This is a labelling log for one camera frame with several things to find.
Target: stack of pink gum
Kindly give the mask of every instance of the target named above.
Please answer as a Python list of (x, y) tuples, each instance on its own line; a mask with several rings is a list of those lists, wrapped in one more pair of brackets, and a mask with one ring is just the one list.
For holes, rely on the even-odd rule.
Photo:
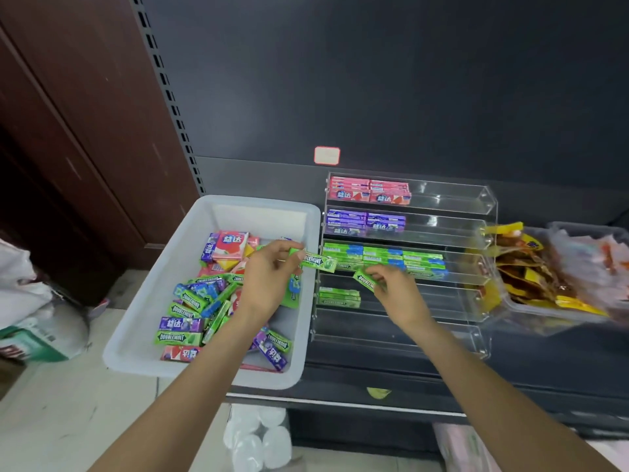
[(330, 178), (329, 197), (331, 199), (369, 202), (370, 193), (369, 179), (336, 176)]
[(408, 182), (369, 181), (369, 201), (381, 204), (409, 205)]

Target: watermelon gum pack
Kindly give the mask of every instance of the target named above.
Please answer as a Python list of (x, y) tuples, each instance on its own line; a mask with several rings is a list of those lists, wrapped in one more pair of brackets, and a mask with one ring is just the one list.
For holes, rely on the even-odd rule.
[(212, 258), (214, 260), (242, 260), (248, 238), (249, 233), (246, 231), (219, 230)]

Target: acrylic display rack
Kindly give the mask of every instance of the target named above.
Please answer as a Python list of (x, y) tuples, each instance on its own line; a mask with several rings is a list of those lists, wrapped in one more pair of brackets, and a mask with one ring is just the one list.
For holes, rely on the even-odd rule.
[[(492, 242), (492, 238), (485, 235), (485, 227), (495, 225), (498, 217), (498, 202), (491, 190), (486, 186), (369, 176), (369, 179), (409, 184), (409, 205), (378, 204), (330, 198), (328, 186), (333, 175), (347, 176), (334, 172), (328, 176), (319, 253), (325, 242), (441, 253), (447, 275), (439, 279), (417, 278), (417, 287), (438, 323), (449, 329), (470, 351), (481, 358), (489, 357), (491, 341), (486, 330), (494, 317), (484, 296), (487, 288), (491, 288), (496, 269), (492, 259), (485, 256), (486, 248)], [(366, 229), (358, 234), (342, 233), (326, 228), (325, 219), (330, 208), (404, 215), (405, 229), (400, 232)], [(386, 316), (373, 293), (358, 284), (352, 274), (344, 270), (333, 274), (319, 273), (311, 340), (423, 355)], [(318, 305), (317, 294), (321, 286), (359, 290), (360, 308)]]

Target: person's right hand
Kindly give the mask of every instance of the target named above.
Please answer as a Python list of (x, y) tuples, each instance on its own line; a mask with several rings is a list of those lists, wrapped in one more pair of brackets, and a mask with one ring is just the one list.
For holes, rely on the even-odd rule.
[(372, 265), (365, 269), (374, 279), (386, 284), (375, 287), (375, 297), (382, 303), (391, 320), (407, 335), (416, 328), (435, 323), (426, 302), (421, 297), (415, 279), (399, 268)]

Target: sticker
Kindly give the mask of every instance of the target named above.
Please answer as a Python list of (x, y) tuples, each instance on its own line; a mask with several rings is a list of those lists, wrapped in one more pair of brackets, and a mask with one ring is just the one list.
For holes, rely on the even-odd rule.
[(315, 164), (325, 166), (337, 166), (341, 157), (341, 150), (338, 147), (317, 146), (314, 148)]

